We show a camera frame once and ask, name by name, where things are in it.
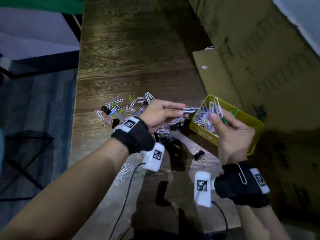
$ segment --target person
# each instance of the person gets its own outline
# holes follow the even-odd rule
[[[185,104],[153,100],[139,115],[153,133],[183,115]],[[218,156],[222,164],[247,160],[254,129],[223,111],[231,126],[216,114],[211,121],[220,135]],[[98,207],[129,156],[128,148],[110,138],[98,149],[72,165],[33,198],[2,230],[2,240],[71,239]],[[237,206],[248,240],[290,239],[270,205],[253,208]]]

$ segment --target yellow box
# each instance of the yellow box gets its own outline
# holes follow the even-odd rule
[[[202,103],[202,105],[206,104],[207,107],[209,108],[209,103],[214,101],[214,98],[216,98],[216,96],[214,95],[208,95],[204,102]],[[223,108],[226,111],[234,111],[234,110],[238,110],[236,107],[232,106],[231,104],[228,104],[227,102],[223,101],[222,99],[219,99],[219,104],[221,106],[221,108]],[[256,147],[256,144],[261,136],[261,133],[263,131],[263,122],[252,117],[251,115],[248,115],[247,113],[239,110],[238,113],[235,116],[238,120],[242,121],[243,123],[245,123],[246,125],[249,125],[250,127],[253,127],[255,130],[255,135],[253,138],[253,141],[250,145],[250,148],[248,150],[248,155],[251,155],[254,151],[254,148]],[[201,127],[200,125],[196,124],[194,122],[194,118],[193,117],[192,121],[190,122],[189,128],[194,131],[195,133],[197,133],[198,135],[202,136],[203,138],[205,138],[206,140],[210,141],[211,143],[213,143],[216,146],[219,146],[219,138],[212,134],[211,132],[207,131],[205,128]]]

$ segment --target wooden table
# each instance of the wooden table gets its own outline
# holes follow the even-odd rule
[[[110,138],[111,125],[103,127],[95,110],[116,96],[128,103],[128,95],[139,97],[150,92],[158,99],[199,106],[206,92],[191,52],[210,45],[187,0],[85,0],[69,164]],[[114,238],[122,236],[131,220],[134,230],[157,228],[181,233],[182,219],[203,232],[225,229],[217,208],[195,207],[190,177],[190,172],[199,166],[193,166],[190,151],[198,149],[198,145],[208,150],[206,156],[211,159],[207,165],[215,172],[221,170],[217,158],[209,155],[217,155],[216,147],[190,131],[185,135],[178,133],[189,148],[185,148],[184,170],[172,168],[168,154],[158,173],[140,169]],[[127,160],[132,166],[140,161],[136,155]],[[109,237],[124,203],[129,178],[128,174],[125,181],[112,185],[75,239]],[[166,182],[164,198],[172,207],[159,206],[159,202],[156,205],[158,188]],[[229,226],[239,226],[233,204],[218,201]]]

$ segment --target qr code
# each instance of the qr code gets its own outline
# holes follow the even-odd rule
[[[160,160],[161,159],[162,152],[158,150],[154,150],[153,158]]]
[[[132,128],[135,124],[136,124],[135,122],[128,120],[124,125],[129,128]]]
[[[197,180],[197,190],[207,192],[207,181]]]
[[[261,174],[255,174],[254,176],[256,177],[256,180],[258,181],[258,184],[259,184],[260,186],[266,185],[266,183],[264,182]]]

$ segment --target green fabric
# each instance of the green fabric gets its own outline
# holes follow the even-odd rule
[[[84,0],[0,0],[1,7],[82,14]]]

